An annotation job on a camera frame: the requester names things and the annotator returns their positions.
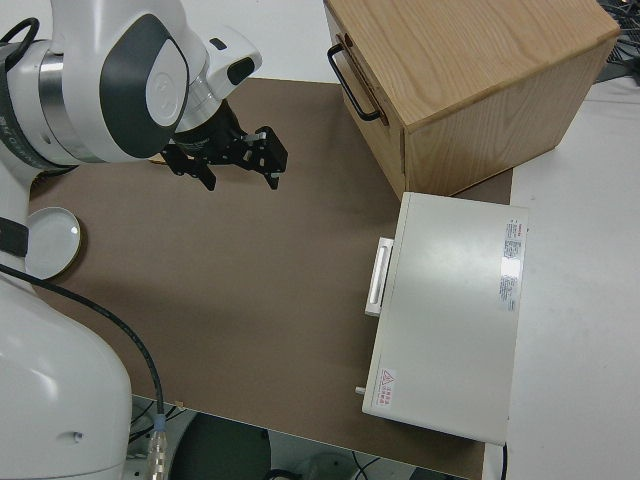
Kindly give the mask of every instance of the label sticker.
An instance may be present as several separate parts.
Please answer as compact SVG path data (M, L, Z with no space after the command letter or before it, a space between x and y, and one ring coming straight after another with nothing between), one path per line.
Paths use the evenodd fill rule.
M520 293L520 271L522 270L522 244L526 226L517 219L507 223L504 233L504 248L500 266L500 308L514 312L518 308Z
M378 393L376 407L390 407L393 401L393 387L396 383L396 371L382 368L378 373Z

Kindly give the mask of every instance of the wooden box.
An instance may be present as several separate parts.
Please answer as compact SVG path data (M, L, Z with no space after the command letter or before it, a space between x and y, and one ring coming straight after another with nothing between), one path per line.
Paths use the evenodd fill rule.
M554 148L619 32L595 0L325 5L345 102L399 197L453 195Z

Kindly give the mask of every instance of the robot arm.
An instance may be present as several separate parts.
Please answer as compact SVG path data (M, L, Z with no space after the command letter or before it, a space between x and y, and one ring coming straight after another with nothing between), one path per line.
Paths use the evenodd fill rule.
M15 116L40 156L69 166L162 152L210 189L206 165L229 163L277 187L286 150L267 127L247 136L225 101L262 63L247 39L218 27L202 42L175 0L51 5L53 39L30 45L8 73Z
M33 41L33 19L0 39L0 264L9 267L0 273L0 479L116 480L131 413L124 366L97 335L7 276L24 272L32 180L161 152L175 173L210 189L208 165L229 163L275 188L287 152L268 127L242 131L225 101L261 64L237 32L219 28L202 42L178 0L51 6L52 40Z

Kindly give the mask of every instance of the plastic handle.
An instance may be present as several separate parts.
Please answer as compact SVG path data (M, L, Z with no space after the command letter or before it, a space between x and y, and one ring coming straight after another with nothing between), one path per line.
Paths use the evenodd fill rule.
M385 284L387 283L387 271L389 270L392 247L393 240L389 238L380 238L378 241L378 252L376 253L376 260L373 264L369 295L367 296L367 306L364 310L367 315L379 317L382 311L382 297L384 295Z
M339 53L339 52L341 52L343 50L344 50L344 46L341 43L338 43L337 45L334 45L333 47L331 47L329 49L329 51L327 52L327 58L329 59L329 65L331 65L331 68L333 69L333 71L335 72L336 76L338 77L338 80L340 81L340 85L342 85L342 88L344 89L344 92L347 94L347 97L349 97L349 100L351 101L351 104L353 105L353 108L356 110L356 113L358 114L358 116L362 120L364 120L365 122L370 122L372 120L380 118L380 116L381 116L380 110L375 110L375 111L370 112L370 113L366 113L364 110L362 110L362 107L358 103L358 100L356 100L356 97L353 95L353 92L351 91L351 88L349 88L349 85L347 84L347 80L344 78L344 76L342 75L342 72L338 68L338 65L336 64L335 60L333 59L333 57L337 53Z

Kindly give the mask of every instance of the white handle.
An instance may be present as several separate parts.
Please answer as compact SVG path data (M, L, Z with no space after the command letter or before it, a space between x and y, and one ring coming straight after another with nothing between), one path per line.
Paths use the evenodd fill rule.
M390 238L380 238L378 241L378 252L373 264L371 283L369 285L369 295L367 296L367 306L364 311L367 315L379 317L382 310L382 297L384 286L387 282L387 271L391 260L391 248L393 240Z

